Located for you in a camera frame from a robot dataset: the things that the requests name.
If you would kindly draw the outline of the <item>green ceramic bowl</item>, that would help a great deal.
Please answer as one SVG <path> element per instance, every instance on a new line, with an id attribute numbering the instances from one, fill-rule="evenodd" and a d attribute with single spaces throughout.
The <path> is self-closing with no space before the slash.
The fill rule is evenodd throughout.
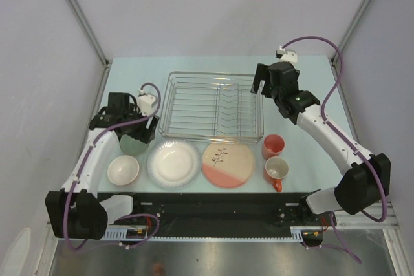
<path id="1" fill-rule="evenodd" d="M 148 149 L 149 145 L 136 140 L 128 135 L 123 135 L 120 139 L 120 149 L 122 152 L 129 156 L 140 155 Z"/>

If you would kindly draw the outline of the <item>white scalloped plate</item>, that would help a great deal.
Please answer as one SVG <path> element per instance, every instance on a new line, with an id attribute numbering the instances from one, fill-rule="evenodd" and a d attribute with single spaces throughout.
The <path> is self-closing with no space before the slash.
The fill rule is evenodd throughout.
<path id="1" fill-rule="evenodd" d="M 147 158 L 147 173 L 162 189 L 185 188 L 196 180 L 200 172 L 200 151 L 185 140 L 160 142 Z"/>

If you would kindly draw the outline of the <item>white bowl orange outside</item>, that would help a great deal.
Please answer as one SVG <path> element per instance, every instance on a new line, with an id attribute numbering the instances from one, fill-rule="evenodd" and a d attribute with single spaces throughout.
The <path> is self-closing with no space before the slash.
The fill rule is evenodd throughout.
<path id="1" fill-rule="evenodd" d="M 136 158 L 122 155 L 109 164 L 107 177 L 116 186 L 126 186 L 137 178 L 139 170 L 140 164 Z"/>

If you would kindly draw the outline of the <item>metal wire dish rack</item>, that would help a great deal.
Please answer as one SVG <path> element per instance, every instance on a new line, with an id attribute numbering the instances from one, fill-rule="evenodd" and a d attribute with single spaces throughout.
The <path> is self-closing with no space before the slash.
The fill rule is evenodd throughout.
<path id="1" fill-rule="evenodd" d="M 256 144 L 264 135 L 263 99 L 251 74 L 171 72 L 159 131 L 165 138 Z"/>

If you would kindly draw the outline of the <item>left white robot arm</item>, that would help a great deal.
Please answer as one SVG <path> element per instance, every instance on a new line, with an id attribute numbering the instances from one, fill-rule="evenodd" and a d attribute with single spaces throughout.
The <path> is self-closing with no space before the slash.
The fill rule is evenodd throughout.
<path id="1" fill-rule="evenodd" d="M 140 89 L 138 96 L 111 92 L 89 122 L 85 148 L 70 177 L 57 191 L 49 191 L 45 205 L 52 230 L 63 239 L 101 239 L 108 225 L 123 218 L 129 224 L 142 219 L 143 209 L 131 195 L 98 199 L 98 186 L 107 172 L 107 160 L 120 148 L 128 156 L 143 153 L 155 138 L 160 96 Z"/>

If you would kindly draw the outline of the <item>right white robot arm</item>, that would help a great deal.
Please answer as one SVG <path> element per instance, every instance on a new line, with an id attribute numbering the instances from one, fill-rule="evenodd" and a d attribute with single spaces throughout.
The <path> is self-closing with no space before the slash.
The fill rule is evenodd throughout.
<path id="1" fill-rule="evenodd" d="M 381 202 L 384 221 L 387 214 L 391 161 L 383 153 L 374 154 L 352 140 L 322 111 L 320 101 L 311 92 L 298 87 L 299 70 L 287 61 L 271 65 L 258 64 L 251 93 L 272 99 L 282 117 L 307 132 L 331 157 L 342 179 L 329 189 L 305 197 L 298 209 L 299 219 L 313 225 L 322 213 L 345 211 L 363 213 L 375 202 Z"/>

